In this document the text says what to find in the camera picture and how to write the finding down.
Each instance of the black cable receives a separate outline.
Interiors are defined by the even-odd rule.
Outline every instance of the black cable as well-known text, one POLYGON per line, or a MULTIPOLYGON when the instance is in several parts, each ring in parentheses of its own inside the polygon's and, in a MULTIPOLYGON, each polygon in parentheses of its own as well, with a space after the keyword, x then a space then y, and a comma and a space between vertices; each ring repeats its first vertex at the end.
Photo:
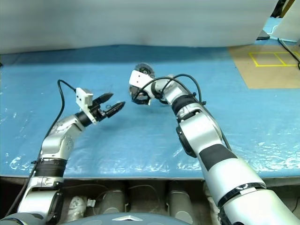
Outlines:
MULTIPOLYGON (((167 83, 167 84, 163 87, 163 89, 161 90, 161 94, 164 93, 164 90, 165 90, 166 86, 167 86, 171 81, 177 82, 177 83, 180 84, 180 85, 181 85, 181 86, 182 86, 189 94, 191 94, 190 90, 187 89, 187 87, 186 87, 185 85, 183 85, 181 82, 179 82, 178 80, 175 79, 175 78, 181 77, 181 76, 188 77, 188 78, 190 78, 190 79, 195 83, 195 85, 196 85, 196 87, 197 87, 197 90, 198 90, 199 103, 203 106, 204 110, 205 110, 205 111, 206 111, 206 112, 207 112, 214 120, 216 120, 216 119, 211 115, 211 113, 208 111, 208 109, 206 109, 206 108, 204 107, 204 102, 202 102, 201 89, 200 89, 200 86, 199 86, 198 82, 196 81, 195 78, 193 78, 191 75, 188 75, 188 74, 179 74, 179 75, 176 75, 176 76, 173 77, 173 78, 168 77, 168 76, 166 76, 166 77, 155 78, 155 79, 151 80, 150 82, 148 82, 147 84, 145 84, 145 85, 137 92, 137 94, 135 95, 135 97, 133 98, 133 100, 135 100, 135 99, 137 98, 137 96, 138 96, 138 95, 139 95, 139 94, 140 94, 140 93, 141 93, 148 85, 152 84, 153 82, 155 82, 155 81, 157 81, 157 80, 161 80, 161 79, 169 79, 168 83, 167 83)), ((223 133, 222 129, 220 129, 220 130, 221 130, 221 135, 222 135, 222 138, 223 138, 223 141, 224 141, 226 147, 227 147, 230 151, 232 151, 232 149, 231 149, 231 147, 230 147, 230 144, 229 144, 229 142, 228 142, 228 140, 227 140, 225 134, 223 133)))
POLYGON ((287 48, 287 47, 285 46, 285 43, 283 42, 283 40, 281 40, 281 39, 278 38, 277 41, 281 44, 281 46, 284 47, 284 49, 286 49, 286 50, 291 54, 291 56, 292 56, 294 59, 296 59, 296 60, 298 61, 297 66, 298 66, 298 69, 300 70, 300 60, 299 60, 299 58, 297 58, 297 56, 295 56, 295 54, 294 54, 289 48, 287 48))
MULTIPOLYGON (((202 107, 203 107, 203 109, 210 115, 211 118, 213 118, 214 120, 216 120, 216 119, 211 115, 210 111, 208 111, 208 109, 205 108, 205 106, 202 106, 202 107)), ((222 138, 223 138, 223 141, 224 141, 226 147, 227 147, 230 151, 232 151, 232 149, 231 149, 231 147, 230 147, 230 144, 229 144, 229 142, 228 142, 228 140, 227 140, 225 134, 223 133, 223 130, 222 130, 221 128, 220 128, 220 130, 221 130, 221 135, 222 135, 222 138)))
MULTIPOLYGON (((61 97, 61 108, 60 108, 60 112, 58 113, 57 117, 55 118, 54 122, 52 123, 52 125, 50 126, 50 128, 48 129, 44 139, 50 134, 52 128, 54 127, 54 125, 56 124, 56 122, 59 120, 60 116, 62 115, 64 109, 65 109, 65 97, 64 97, 64 93, 62 92, 62 89, 61 89, 61 85, 60 83, 64 83, 65 85, 67 85, 70 89, 72 89, 74 92, 76 92, 76 89, 74 87, 72 87, 70 84, 68 84, 67 82, 63 81, 63 80, 58 80, 57 81, 57 86, 58 86, 58 90, 60 92, 60 97, 61 97)), ((26 182, 24 183, 22 189, 20 190, 19 194, 17 195, 17 197, 15 198, 13 204, 10 206, 9 210, 7 211, 6 213, 6 217, 11 214, 11 211, 15 208, 15 205, 19 202, 21 196, 23 195, 26 187, 28 186, 28 183, 31 179, 31 177, 33 176, 33 173, 35 172, 36 168, 37 168, 37 161, 39 160, 39 157, 40 157, 40 154, 41 154, 41 151, 42 151, 42 146, 38 152, 38 155, 37 155, 37 160, 33 162, 34 166, 29 174, 29 177, 26 179, 26 182)))
MULTIPOLYGON (((196 79, 193 78, 191 75, 188 75, 188 74, 178 74, 178 75, 176 75, 176 76, 173 77, 173 78, 175 79, 175 78, 181 77, 181 76, 188 77, 188 78, 190 78, 190 79, 194 82, 194 84, 196 85, 197 90, 198 90, 198 98, 199 98, 199 102, 202 103, 201 89, 200 89, 200 86, 199 86, 198 82, 196 81, 196 79)), ((170 82, 171 82, 171 80, 168 81, 168 83, 162 88, 162 90, 161 90, 161 97, 160 97, 160 98, 162 98, 162 95, 163 95, 163 93, 164 93, 164 90, 165 90, 165 88, 168 86, 168 84, 169 84, 170 82)))
POLYGON ((292 210, 293 213, 295 212, 295 210, 296 210, 297 207, 298 207, 299 199, 300 199, 300 196, 299 196, 299 197, 297 198, 297 200, 296 200, 296 205, 295 205, 294 209, 292 210))
POLYGON ((175 78, 172 78, 172 77, 162 76, 162 77, 154 78, 153 80, 151 80, 151 81, 149 81, 148 83, 146 83, 141 89, 139 89, 139 91, 135 94, 135 96, 134 96, 134 98, 132 98, 132 100, 133 100, 133 101, 136 100, 136 98, 138 97, 138 95, 139 95, 140 93, 142 93, 142 92, 144 91, 144 89, 145 89, 148 85, 152 84, 152 83, 155 82, 155 81, 163 80, 163 79, 168 79, 168 80, 171 80, 171 81, 174 81, 174 82, 180 84, 180 85, 181 85, 181 86, 182 86, 189 94, 192 95, 192 93, 189 91, 189 89, 188 89, 183 83, 181 83, 180 81, 178 81, 178 80, 176 80, 175 78))

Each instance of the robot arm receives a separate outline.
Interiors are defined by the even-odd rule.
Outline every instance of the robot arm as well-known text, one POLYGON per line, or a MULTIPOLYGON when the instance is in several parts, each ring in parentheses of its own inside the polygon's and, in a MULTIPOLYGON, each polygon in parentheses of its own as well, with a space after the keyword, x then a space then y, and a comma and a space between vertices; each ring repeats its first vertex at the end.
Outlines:
POLYGON ((106 93, 92 100, 91 92, 76 89, 76 102, 82 110, 53 126, 43 141, 34 176, 29 181, 17 213, 2 219, 0 223, 5 221, 13 224, 21 220, 26 224, 28 220, 29 224, 55 224, 59 221, 63 204, 60 188, 74 142, 88 125, 110 118, 122 109, 125 102, 115 104, 108 111, 100 109, 100 104, 109 100, 112 95, 106 93))
MULTIPOLYGON (((139 70, 132 72, 129 84, 137 88, 135 93, 131 92, 133 99, 151 80, 139 70)), ((145 87, 143 93, 150 98, 162 96, 162 87, 167 82, 167 78, 157 80, 145 87)), ((217 122, 193 95, 174 81, 169 82, 163 95, 178 121, 176 131, 185 152, 200 162, 213 200, 220 208, 222 224, 300 224, 277 195, 266 189, 257 173, 223 145, 217 122)))

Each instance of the white backdrop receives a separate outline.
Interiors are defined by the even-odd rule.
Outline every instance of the white backdrop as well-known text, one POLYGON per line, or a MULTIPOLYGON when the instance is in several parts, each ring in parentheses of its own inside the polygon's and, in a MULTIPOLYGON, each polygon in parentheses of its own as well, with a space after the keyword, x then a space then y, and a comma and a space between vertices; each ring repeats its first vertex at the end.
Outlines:
POLYGON ((300 0, 292 4, 273 36, 293 41, 300 40, 300 0))
POLYGON ((254 43, 277 0, 0 0, 0 53, 254 43))

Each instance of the yellow tape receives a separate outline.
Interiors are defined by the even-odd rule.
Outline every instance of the yellow tape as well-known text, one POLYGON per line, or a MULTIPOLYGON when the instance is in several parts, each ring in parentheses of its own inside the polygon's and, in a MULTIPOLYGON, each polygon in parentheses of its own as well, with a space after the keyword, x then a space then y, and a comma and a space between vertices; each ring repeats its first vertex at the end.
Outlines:
POLYGON ((289 54, 289 52, 250 52, 251 54, 289 54))
POLYGON ((248 54, 249 54, 250 58, 252 59, 252 61, 254 62, 256 67, 295 67, 295 66, 297 66, 297 64, 286 64, 278 55, 278 54, 286 54, 286 53, 289 53, 289 52, 249 52, 248 54), (282 64, 260 65, 260 64, 258 64, 258 62, 256 61, 256 59, 253 57, 252 54, 273 54, 282 64))
POLYGON ((274 65, 256 65, 256 67, 295 67, 297 66, 296 64, 285 64, 285 65, 282 65, 282 64, 274 64, 274 65))
POLYGON ((276 53, 274 53, 274 55, 276 56, 276 58, 277 58, 283 65, 286 65, 286 63, 283 62, 283 60, 282 60, 276 53))
POLYGON ((255 58, 253 57, 252 53, 249 52, 249 56, 251 57, 251 59, 253 60, 253 62, 255 63, 255 66, 258 66, 258 63, 256 62, 255 58))

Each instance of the brown cardboard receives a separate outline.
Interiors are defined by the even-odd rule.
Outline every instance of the brown cardboard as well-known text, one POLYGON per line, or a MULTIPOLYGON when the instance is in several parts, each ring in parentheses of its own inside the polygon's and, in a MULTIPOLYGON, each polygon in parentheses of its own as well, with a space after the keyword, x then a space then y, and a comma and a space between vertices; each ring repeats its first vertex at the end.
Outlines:
MULTIPOLYGON (((300 88, 298 62, 283 47, 247 45, 228 49, 248 88, 300 88)), ((300 56, 298 48, 291 50, 300 56)))

